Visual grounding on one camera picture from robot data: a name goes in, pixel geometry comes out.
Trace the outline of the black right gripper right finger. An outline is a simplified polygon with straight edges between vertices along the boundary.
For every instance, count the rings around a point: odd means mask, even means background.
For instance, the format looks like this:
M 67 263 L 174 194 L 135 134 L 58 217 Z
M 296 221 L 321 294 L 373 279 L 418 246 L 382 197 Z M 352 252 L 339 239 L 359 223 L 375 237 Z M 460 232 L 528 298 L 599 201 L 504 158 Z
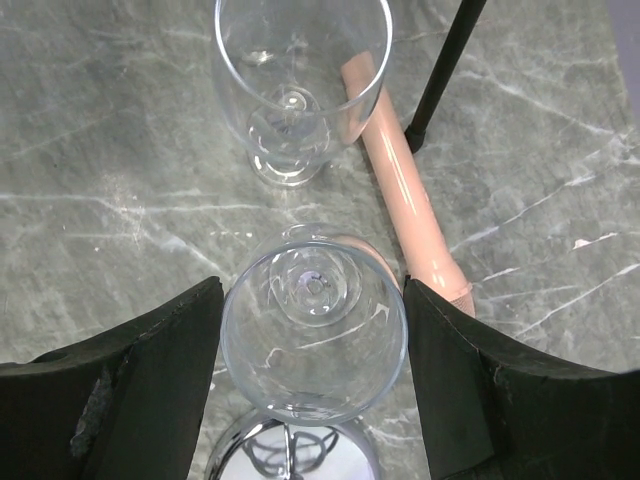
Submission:
M 635 479 L 639 374 L 531 348 L 416 279 L 409 358 L 434 479 Z

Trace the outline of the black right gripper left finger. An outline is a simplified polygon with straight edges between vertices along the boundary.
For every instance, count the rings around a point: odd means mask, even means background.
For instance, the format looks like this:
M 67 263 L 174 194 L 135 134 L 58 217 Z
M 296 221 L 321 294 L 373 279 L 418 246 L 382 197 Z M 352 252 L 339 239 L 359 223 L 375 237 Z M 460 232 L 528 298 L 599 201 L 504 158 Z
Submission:
M 1 367 L 5 479 L 184 479 L 220 339 L 209 277 L 158 308 Z

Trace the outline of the clear wine glass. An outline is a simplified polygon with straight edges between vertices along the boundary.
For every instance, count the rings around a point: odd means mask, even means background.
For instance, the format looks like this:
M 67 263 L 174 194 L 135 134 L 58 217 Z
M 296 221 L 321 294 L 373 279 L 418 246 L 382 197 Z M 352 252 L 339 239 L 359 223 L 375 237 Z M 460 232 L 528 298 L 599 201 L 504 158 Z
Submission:
M 391 53 L 386 1 L 216 1 L 214 88 L 265 182 L 308 183 L 361 135 Z
M 408 350 L 398 282 L 366 240 L 327 223 L 262 241 L 226 295 L 220 347 L 259 411 L 329 426 L 380 401 Z

